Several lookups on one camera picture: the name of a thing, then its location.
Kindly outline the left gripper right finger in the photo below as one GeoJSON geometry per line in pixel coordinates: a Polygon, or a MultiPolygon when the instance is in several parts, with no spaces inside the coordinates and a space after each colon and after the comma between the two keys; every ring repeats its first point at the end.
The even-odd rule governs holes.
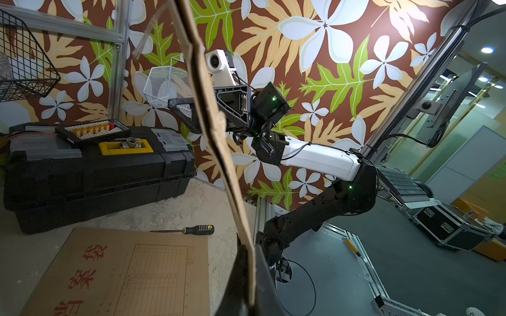
{"type": "Polygon", "coordinates": [[[271,276],[263,251],[260,245],[255,245],[254,249],[256,255],[256,293],[252,314],[282,316],[285,311],[279,301],[274,278],[271,276]]]}

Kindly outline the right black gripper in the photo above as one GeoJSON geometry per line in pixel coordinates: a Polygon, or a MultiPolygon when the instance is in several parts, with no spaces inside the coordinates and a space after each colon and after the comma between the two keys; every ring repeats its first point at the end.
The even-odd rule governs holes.
{"type": "MultiPolygon", "coordinates": [[[[248,85],[238,85],[214,88],[214,93],[219,109],[225,114],[226,130],[248,130],[252,89],[248,85]]],[[[167,105],[192,133],[202,133],[193,97],[170,99],[167,105]]]]}

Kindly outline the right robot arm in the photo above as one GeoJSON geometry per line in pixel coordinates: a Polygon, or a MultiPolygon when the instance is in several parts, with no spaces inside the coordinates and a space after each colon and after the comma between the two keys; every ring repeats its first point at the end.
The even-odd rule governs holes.
{"type": "Polygon", "coordinates": [[[212,99],[225,117],[225,145],[249,147],[248,152],[232,153],[231,159],[243,167],[243,178],[256,195],[289,203],[293,194],[312,194],[298,209],[269,220],[258,234],[268,265],[324,221],[372,209],[379,180],[376,166],[355,147],[324,146],[275,131],[290,106],[272,83],[258,91],[240,84],[217,86],[212,99]]]}

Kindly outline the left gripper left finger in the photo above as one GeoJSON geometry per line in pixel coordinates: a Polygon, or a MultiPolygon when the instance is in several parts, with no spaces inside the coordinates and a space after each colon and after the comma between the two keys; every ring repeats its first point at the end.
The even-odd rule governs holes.
{"type": "Polygon", "coordinates": [[[248,254],[246,246],[240,245],[216,316],[249,315],[248,281],[248,254]]]}

